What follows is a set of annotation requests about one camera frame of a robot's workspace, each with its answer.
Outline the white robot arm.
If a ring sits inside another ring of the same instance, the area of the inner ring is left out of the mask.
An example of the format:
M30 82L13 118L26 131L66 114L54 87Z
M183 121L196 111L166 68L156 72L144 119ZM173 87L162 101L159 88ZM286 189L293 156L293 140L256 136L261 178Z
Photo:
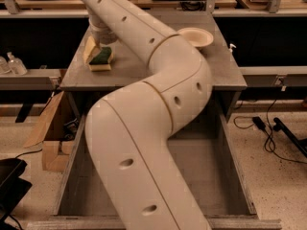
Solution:
M90 157L127 230L211 230L167 140L204 109L212 75L175 30L128 0L82 0L150 76L97 101L85 120Z

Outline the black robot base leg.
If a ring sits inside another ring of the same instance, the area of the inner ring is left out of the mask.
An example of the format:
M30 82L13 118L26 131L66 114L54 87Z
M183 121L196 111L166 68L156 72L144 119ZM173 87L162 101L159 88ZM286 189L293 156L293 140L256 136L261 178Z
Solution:
M286 134L286 136L293 142L293 144L298 148L298 150L305 157L307 157L307 138L298 139L279 118L275 117L273 121L275 122L273 129L275 131L282 130Z

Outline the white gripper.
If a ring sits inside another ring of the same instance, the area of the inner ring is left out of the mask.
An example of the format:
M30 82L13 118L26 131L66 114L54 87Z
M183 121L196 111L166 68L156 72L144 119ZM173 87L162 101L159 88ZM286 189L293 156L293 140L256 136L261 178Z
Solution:
M88 11L88 20L90 25L90 36L83 50L83 61L86 64L98 64L98 55L101 48L98 45L109 45L117 40L116 34L109 28L109 26L91 9Z

